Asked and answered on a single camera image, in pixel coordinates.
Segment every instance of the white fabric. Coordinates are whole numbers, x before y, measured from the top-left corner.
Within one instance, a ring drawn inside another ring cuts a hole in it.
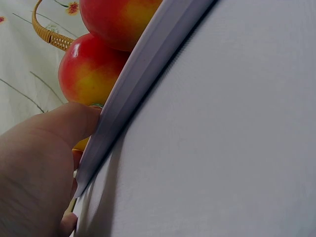
[[[316,236],[316,2],[222,0],[78,201],[76,237]]]
[[[0,23],[0,134],[32,115],[66,102],[57,78],[64,52],[45,43],[35,33],[31,16],[36,2],[0,0],[0,17],[5,18]],[[69,5],[74,1],[59,2]],[[38,9],[38,21],[73,39],[85,34],[87,30],[79,12],[69,15],[61,4],[44,0]]]

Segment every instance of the flower pattern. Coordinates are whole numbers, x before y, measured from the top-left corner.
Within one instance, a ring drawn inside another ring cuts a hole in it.
[[[5,17],[4,16],[0,16],[0,24],[5,22]]]
[[[54,0],[54,2],[58,3],[59,5],[66,7],[66,12],[69,15],[76,15],[79,12],[79,3],[77,3],[76,1],[74,2],[70,2],[68,5],[62,4],[57,0]]]
[[[70,2],[66,12],[69,15],[76,15],[79,11],[79,4],[77,2]]]

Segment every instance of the wicker basket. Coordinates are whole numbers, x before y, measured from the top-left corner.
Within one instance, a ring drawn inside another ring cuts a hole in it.
[[[74,41],[73,39],[63,36],[61,34],[58,34],[56,32],[50,31],[43,26],[40,25],[36,18],[36,11],[39,7],[39,4],[42,0],[39,0],[38,3],[36,3],[33,13],[32,13],[32,25],[34,27],[34,30],[38,34],[39,37],[41,37],[45,42],[63,50],[66,51],[67,48],[70,46],[70,44]]]

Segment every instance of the apple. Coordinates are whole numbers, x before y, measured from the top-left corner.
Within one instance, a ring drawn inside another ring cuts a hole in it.
[[[79,151],[84,151],[88,141],[89,141],[89,138],[90,137],[87,137],[86,139],[83,139],[81,141],[79,141],[75,146],[74,146],[74,149],[75,150],[79,150]]]
[[[104,105],[129,53],[112,49],[86,34],[76,39],[61,60],[58,78],[68,101]]]
[[[114,49],[131,52],[162,0],[80,0],[87,29]]]

